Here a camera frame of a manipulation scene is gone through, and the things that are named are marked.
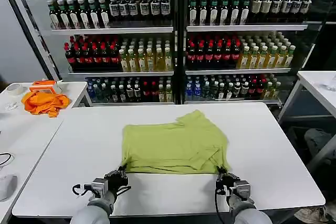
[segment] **refrigerator shelf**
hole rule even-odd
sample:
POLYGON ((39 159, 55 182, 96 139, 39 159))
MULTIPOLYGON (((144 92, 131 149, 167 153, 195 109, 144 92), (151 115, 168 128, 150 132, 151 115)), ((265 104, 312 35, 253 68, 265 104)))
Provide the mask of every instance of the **refrigerator shelf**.
POLYGON ((236 25, 236 26, 187 26, 187 31, 302 31, 307 24, 298 25, 236 25))
POLYGON ((61 29, 51 30, 53 35, 80 35, 80 34, 149 34, 149 33, 171 33, 172 26, 165 27, 125 27, 125 28, 99 28, 99 29, 61 29))
POLYGON ((249 74, 249 73, 288 73, 290 68, 261 68, 261 69, 223 69, 223 70, 186 70, 185 74, 249 74))
POLYGON ((167 72, 94 72, 94 73, 61 73, 62 78, 93 78, 93 77, 141 77, 141 76, 172 76, 174 71, 167 72))

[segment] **bottle label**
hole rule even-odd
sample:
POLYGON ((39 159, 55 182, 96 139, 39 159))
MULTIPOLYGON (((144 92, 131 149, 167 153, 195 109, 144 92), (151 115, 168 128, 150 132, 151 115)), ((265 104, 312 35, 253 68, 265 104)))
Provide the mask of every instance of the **bottle label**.
POLYGON ((246 69, 247 57, 243 57, 241 60, 240 68, 246 69))
POLYGON ((101 13, 101 18, 104 23, 105 28, 110 28, 110 21, 109 21, 109 15, 106 12, 101 13))
POLYGON ((139 65, 140 65, 140 71, 145 72, 146 71, 145 61, 142 59, 139 59, 139 65))
POLYGON ((64 23, 65 28, 67 28, 67 29, 71 29, 70 21, 69 21, 69 19, 68 19, 68 16, 67 16, 65 13, 62 13, 62 14, 61 14, 61 18, 62 18, 62 20, 63 20, 63 23, 64 23))
POLYGON ((121 61, 121 67, 122 67, 122 70, 124 72, 127 72, 128 71, 128 66, 127 66, 127 62, 125 60, 122 60, 121 61))
POLYGON ((128 7, 130 9, 131 16, 136 16, 138 14, 138 6, 136 3, 128 4, 128 7))
POLYGON ((128 8, 127 4, 119 4, 119 10, 121 16, 127 16, 128 15, 128 8))
POLYGON ((116 94, 112 95, 113 102, 118 102, 118 96, 116 94))
POLYGON ((217 10, 211 10, 210 12, 210 25, 215 26, 217 19, 217 10))
POLYGON ((169 15, 170 14, 170 3, 162 3, 161 2, 161 12, 162 15, 169 15))
POLYGON ((274 61, 275 61, 275 57, 269 58, 268 63, 267 63, 267 68, 271 68, 273 66, 274 61))
POLYGON ((89 29, 90 28, 90 24, 89 24, 88 15, 86 15, 86 13, 81 13, 80 17, 83 20, 83 25, 84 25, 85 29, 89 29))
POLYGON ((231 98, 231 96, 232 96, 232 92, 227 92, 227 94, 226 94, 226 99, 228 100, 228 99, 230 99, 231 98))
POLYGON ((91 18, 95 28, 99 28, 98 16, 97 13, 91 13, 91 18))
POLYGON ((55 29, 56 30, 59 30, 59 21, 58 21, 58 18, 56 16, 56 14, 50 14, 50 18, 51 18, 51 21, 52 23, 54 23, 54 26, 55 26, 55 29))
POLYGON ((118 4, 110 5, 110 12, 113 17, 119 16, 119 6, 118 4))
POLYGON ((263 68, 264 62, 265 62, 265 58, 264 57, 260 57, 259 61, 257 63, 257 68, 263 68))
POLYGON ((205 19, 206 19, 206 10, 201 10, 201 12, 200 12, 200 21, 199 21, 200 26, 204 26, 205 25, 205 19))
POLYGON ((238 17, 239 10, 238 9, 233 9, 231 13, 231 21, 230 25, 235 25, 237 23, 237 17, 238 17))
POLYGON ((301 4, 300 13, 306 14, 309 10, 310 4, 310 1, 303 1, 301 4))
POLYGON ((290 65, 290 63, 291 63, 291 61, 292 61, 292 59, 293 59, 293 56, 289 56, 289 57, 287 57, 286 62, 285 62, 285 65, 284 65, 285 68, 288 68, 288 67, 289 67, 289 65, 290 65))
POLYGON ((223 97, 224 97, 224 93, 223 92, 221 92, 221 93, 218 94, 218 99, 222 100, 223 97))
POLYGON ((265 100, 269 99, 270 94, 271 94, 271 91, 266 91, 263 99, 265 99, 265 100))
POLYGON ((277 64, 276 64, 276 67, 277 67, 277 68, 278 68, 278 67, 281 67, 281 63, 282 63, 282 61, 284 60, 283 58, 284 58, 283 56, 280 56, 280 57, 278 58, 278 60, 277 60, 277 64))
POLYGON ((93 63, 93 58, 92 57, 85 58, 85 63, 93 63))
POLYGON ((140 3, 140 12, 141 15, 149 15, 149 4, 148 3, 140 3))
POLYGON ((238 60, 239 59, 239 54, 232 54, 231 55, 231 58, 233 59, 233 60, 238 60))
POLYGON ((164 94, 159 94, 159 101, 164 102, 164 94))
POLYGON ((153 60, 147 59, 147 64, 148 64, 148 71, 153 72, 154 71, 154 63, 153 60))
POLYGON ((101 58, 101 57, 94 57, 93 60, 94 60, 95 63, 102 63, 103 58, 101 58))
POLYGON ((137 67, 135 66, 135 60, 130 60, 131 72, 136 72, 137 67))
POLYGON ((252 57, 251 58, 251 62, 250 62, 250 66, 248 66, 249 69, 253 69, 256 67, 256 62, 257 62, 257 57, 252 57))
POLYGON ((260 11, 262 1, 252 1, 251 12, 258 13, 260 11))
POLYGON ((222 59, 223 60, 229 60, 230 59, 230 56, 229 54, 226 54, 226 55, 222 55, 222 59))
POLYGON ((126 95, 121 94, 120 99, 121 99, 121 102, 126 102, 126 95))
POLYGON ((280 11, 281 1, 273 1, 271 5, 271 13, 278 13, 280 11))
POLYGON ((290 10, 291 13, 298 13, 300 11, 301 8, 301 1, 293 1, 292 4, 292 9, 290 10))
POLYGON ((227 18, 227 9, 223 9, 221 11, 221 20, 219 21, 219 25, 220 26, 224 26, 225 25, 225 21, 226 21, 226 18, 227 18))
POLYGON ((151 3, 152 15, 159 15, 160 14, 160 3, 154 2, 151 3))
POLYGON ((188 55, 188 60, 195 60, 195 56, 194 55, 188 55))
POLYGON ((288 13, 290 8, 292 7, 292 3, 290 1, 283 1, 282 7, 281 7, 281 12, 282 13, 288 13))
POLYGON ((166 58, 165 59, 165 62, 166 62, 166 70, 169 70, 172 68, 172 61, 171 61, 171 58, 166 58))
POLYGON ((214 58, 215 58, 216 60, 220 60, 220 59, 222 58, 222 55, 214 55, 214 58))
POLYGON ((75 59, 74 57, 67 58, 67 60, 68 60, 68 62, 69 62, 70 64, 72 64, 72 63, 75 63, 75 62, 76 62, 76 59, 75 59))
POLYGON ((247 19, 247 15, 248 15, 248 9, 244 9, 242 11, 242 17, 240 18, 240 25, 244 25, 246 23, 246 19, 247 19))
POLYGON ((189 12, 189 20, 190 20, 190 25, 194 26, 196 25, 196 10, 190 10, 189 12))
POLYGON ((167 102, 172 102, 172 94, 167 93, 167 102))
POLYGON ((205 55, 206 60, 212 60, 213 55, 205 55))
POLYGON ((204 59, 204 55, 197 55, 196 58, 197 60, 202 61, 204 59))

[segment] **table leg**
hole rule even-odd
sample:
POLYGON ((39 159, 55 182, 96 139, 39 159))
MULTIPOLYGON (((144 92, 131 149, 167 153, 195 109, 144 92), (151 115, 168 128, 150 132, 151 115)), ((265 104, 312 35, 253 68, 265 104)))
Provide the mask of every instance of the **table leg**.
POLYGON ((285 112, 293 105, 295 99, 300 94, 300 91, 302 90, 303 86, 301 84, 300 79, 296 82, 292 92, 290 92, 289 97, 285 103, 285 106, 283 106, 282 110, 280 111, 280 114, 278 116, 278 123, 281 124, 282 120, 284 119, 285 112))
POLYGON ((307 165, 309 172, 314 170, 321 164, 321 162, 336 149, 336 135, 329 140, 329 142, 315 155, 315 157, 307 165))

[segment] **black cable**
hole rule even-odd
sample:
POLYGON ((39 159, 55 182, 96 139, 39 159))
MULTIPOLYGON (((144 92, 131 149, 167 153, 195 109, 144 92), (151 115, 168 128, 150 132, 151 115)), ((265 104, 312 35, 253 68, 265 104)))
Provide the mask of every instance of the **black cable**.
POLYGON ((219 211, 218 211, 218 203, 217 203, 217 190, 215 190, 215 207, 216 207, 216 213, 217 213, 217 216, 219 217, 220 221, 222 224, 224 224, 224 221, 223 219, 221 218, 220 214, 219 214, 219 211))
POLYGON ((8 159, 5 160, 4 162, 0 163, 0 165, 3 165, 3 164, 6 164, 10 158, 12 157, 11 153, 1 153, 0 156, 3 156, 3 155, 8 155, 8 159))

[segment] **shoe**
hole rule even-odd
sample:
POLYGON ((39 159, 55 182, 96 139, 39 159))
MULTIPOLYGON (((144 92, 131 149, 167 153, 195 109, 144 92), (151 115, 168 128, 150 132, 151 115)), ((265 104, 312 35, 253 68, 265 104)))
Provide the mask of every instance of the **shoe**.
POLYGON ((297 211, 294 216, 304 223, 308 224, 325 224, 330 221, 326 218, 324 207, 308 207, 297 211))

